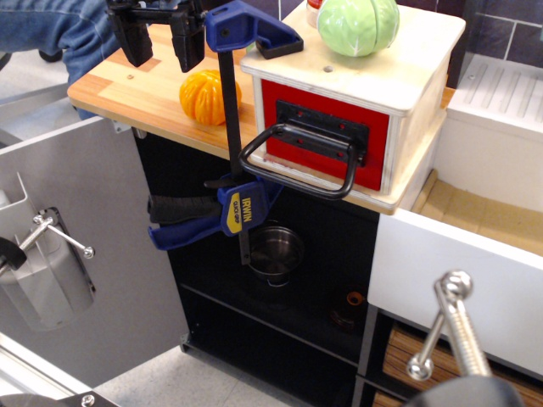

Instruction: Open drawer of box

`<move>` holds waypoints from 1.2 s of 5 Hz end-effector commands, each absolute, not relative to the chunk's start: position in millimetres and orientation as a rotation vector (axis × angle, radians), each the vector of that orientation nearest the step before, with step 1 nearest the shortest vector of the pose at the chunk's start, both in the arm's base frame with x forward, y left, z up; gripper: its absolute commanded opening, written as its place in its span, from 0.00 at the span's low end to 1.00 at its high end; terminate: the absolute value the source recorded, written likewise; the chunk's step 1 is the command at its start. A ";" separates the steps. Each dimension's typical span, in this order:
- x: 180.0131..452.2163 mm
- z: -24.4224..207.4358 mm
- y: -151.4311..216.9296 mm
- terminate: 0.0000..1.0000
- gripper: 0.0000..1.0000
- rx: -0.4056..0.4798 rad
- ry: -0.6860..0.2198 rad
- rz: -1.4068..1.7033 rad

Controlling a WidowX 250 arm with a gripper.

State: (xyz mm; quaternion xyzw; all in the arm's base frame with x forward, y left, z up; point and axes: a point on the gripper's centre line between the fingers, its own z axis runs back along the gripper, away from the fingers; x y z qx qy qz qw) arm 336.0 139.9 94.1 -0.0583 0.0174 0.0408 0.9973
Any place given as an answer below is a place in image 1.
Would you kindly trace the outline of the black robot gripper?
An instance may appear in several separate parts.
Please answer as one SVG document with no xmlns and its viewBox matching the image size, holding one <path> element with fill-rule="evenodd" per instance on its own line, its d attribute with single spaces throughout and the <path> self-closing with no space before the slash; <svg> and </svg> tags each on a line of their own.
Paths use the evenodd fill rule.
<svg viewBox="0 0 543 407">
<path fill-rule="evenodd" d="M 200 1 L 107 1 L 109 22 L 128 62 L 139 67 L 153 57 L 146 24 L 168 25 L 183 73 L 204 58 L 204 18 Z"/>
</svg>

